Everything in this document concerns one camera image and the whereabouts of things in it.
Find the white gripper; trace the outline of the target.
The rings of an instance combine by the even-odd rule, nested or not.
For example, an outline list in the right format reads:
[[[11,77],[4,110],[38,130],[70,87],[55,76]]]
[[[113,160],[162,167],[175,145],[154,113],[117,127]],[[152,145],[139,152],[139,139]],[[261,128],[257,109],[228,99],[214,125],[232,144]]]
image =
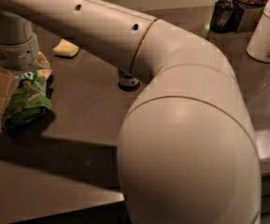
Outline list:
[[[0,10],[0,115],[5,112],[18,86],[18,80],[8,69],[23,70],[33,62],[50,69],[50,62],[39,51],[32,24],[20,16]]]

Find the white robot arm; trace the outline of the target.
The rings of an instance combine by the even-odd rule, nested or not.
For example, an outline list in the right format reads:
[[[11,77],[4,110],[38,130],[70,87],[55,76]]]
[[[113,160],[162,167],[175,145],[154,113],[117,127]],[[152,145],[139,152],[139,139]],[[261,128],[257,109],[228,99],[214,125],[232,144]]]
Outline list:
[[[0,0],[145,89],[119,136],[132,224],[260,224],[261,167],[234,70],[210,42],[101,0]]]

